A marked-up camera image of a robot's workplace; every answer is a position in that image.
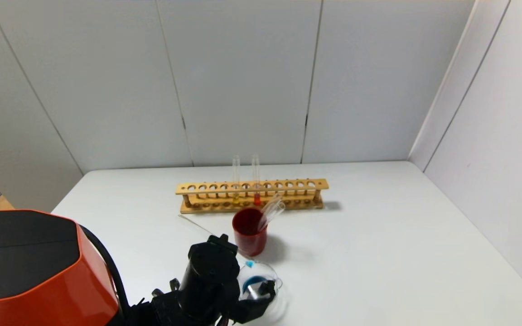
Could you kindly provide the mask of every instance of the black cable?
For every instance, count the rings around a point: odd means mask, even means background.
[[[98,252],[100,252],[100,256],[106,263],[108,267],[108,271],[112,276],[112,280],[114,281],[114,287],[116,287],[116,293],[118,294],[118,300],[120,301],[120,307],[122,308],[122,314],[124,315],[124,319],[128,318],[130,306],[128,305],[128,299],[126,298],[126,292],[124,291],[124,285],[122,284],[122,279],[120,278],[120,273],[118,272],[118,268],[116,268],[116,264],[114,264],[114,260],[108,253],[106,247],[102,244],[100,239],[98,239],[89,229],[80,225],[83,230],[83,233],[90,240],[90,242],[96,247]]]

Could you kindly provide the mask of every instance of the glass test tube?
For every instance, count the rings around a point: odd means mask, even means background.
[[[239,180],[239,167],[241,165],[241,160],[239,159],[239,155],[235,155],[232,157],[232,188],[238,190],[241,188],[240,180]],[[232,194],[232,203],[234,205],[239,204],[239,193],[234,192]]]

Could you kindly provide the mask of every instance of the test tube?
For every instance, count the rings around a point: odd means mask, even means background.
[[[253,188],[255,189],[253,204],[255,206],[261,206],[261,194],[259,193],[259,188],[261,188],[261,184],[259,183],[259,155],[253,154],[251,165],[253,166]]]
[[[239,159],[239,155],[235,155],[232,157],[232,188],[238,190],[241,188],[241,184],[239,182],[239,167],[241,165],[241,160]],[[232,194],[232,204],[239,204],[239,192],[234,192]]]

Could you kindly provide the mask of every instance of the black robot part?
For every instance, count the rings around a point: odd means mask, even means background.
[[[212,326],[222,316],[245,323],[261,317],[275,297],[275,283],[267,281],[263,300],[239,301],[237,280],[239,265],[237,246],[228,236],[210,236],[205,243],[195,244],[188,251],[188,265],[183,281],[170,281],[169,293],[155,289],[150,303],[131,307],[131,326]]]

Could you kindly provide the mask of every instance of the red liquid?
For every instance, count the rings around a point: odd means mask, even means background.
[[[261,194],[258,192],[255,192],[255,195],[253,196],[253,205],[261,206]]]
[[[267,226],[259,231],[259,222],[263,213],[259,208],[248,207],[238,211],[232,218],[235,242],[239,250],[248,256],[257,256],[267,243]]]

